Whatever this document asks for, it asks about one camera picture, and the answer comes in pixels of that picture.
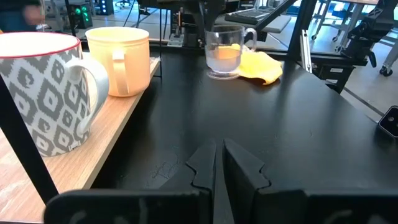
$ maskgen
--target yellow cloth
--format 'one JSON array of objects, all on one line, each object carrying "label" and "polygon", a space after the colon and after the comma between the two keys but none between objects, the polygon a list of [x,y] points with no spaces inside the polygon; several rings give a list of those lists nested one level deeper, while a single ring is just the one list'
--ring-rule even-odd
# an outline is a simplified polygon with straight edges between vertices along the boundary
[{"label": "yellow cloth", "polygon": [[[231,46],[220,46],[218,48],[240,50],[241,46],[239,44],[233,44]],[[238,73],[245,78],[263,79],[263,85],[269,85],[282,75],[282,63],[274,60],[265,52],[252,52],[245,46],[241,56],[241,64],[238,67]]]}]

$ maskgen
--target keyboard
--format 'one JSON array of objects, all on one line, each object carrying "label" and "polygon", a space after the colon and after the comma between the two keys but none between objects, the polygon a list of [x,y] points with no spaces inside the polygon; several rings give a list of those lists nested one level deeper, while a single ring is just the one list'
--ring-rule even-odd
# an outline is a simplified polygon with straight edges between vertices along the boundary
[{"label": "keyboard", "polygon": [[231,12],[225,15],[225,21],[238,22],[242,24],[256,25],[265,18],[274,8],[268,9],[246,9],[238,12]]}]

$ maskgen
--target tea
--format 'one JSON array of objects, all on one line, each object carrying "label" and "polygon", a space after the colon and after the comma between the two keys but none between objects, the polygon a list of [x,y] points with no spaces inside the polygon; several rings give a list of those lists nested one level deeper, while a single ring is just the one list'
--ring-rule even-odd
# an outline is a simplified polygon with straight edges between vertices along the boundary
[{"label": "tea", "polygon": [[241,63],[241,51],[231,47],[218,47],[206,51],[206,63],[214,72],[232,72]]}]

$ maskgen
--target mug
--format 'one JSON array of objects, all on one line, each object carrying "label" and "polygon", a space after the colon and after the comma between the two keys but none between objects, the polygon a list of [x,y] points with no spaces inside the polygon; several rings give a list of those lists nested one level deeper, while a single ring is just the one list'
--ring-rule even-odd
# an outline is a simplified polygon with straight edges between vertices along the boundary
[{"label": "mug", "polygon": [[[92,111],[85,70],[97,86]],[[43,157],[82,145],[108,96],[105,68],[82,59],[80,40],[72,35],[1,34],[0,74]]]},{"label": "mug", "polygon": [[86,31],[90,55],[109,76],[111,96],[134,96],[150,82],[149,33],[132,27],[100,27]]},{"label": "mug", "polygon": [[253,34],[252,51],[256,50],[257,32],[252,28],[244,29],[238,25],[214,26],[212,31],[206,30],[206,64],[211,71],[208,75],[219,80],[237,78],[233,73],[240,63],[244,44],[244,37]]}]

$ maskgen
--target wooden shelf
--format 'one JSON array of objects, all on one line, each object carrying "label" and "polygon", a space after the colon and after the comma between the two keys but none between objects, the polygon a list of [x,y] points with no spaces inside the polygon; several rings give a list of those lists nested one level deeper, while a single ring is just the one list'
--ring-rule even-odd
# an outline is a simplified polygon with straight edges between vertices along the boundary
[{"label": "wooden shelf", "polygon": [[[159,62],[159,58],[151,59],[152,77]],[[93,101],[96,91],[90,78],[88,75]],[[60,193],[91,187],[141,96],[109,96],[93,121],[86,143],[72,152],[43,158]],[[44,203],[1,130],[0,171],[0,222],[42,222]]]}]

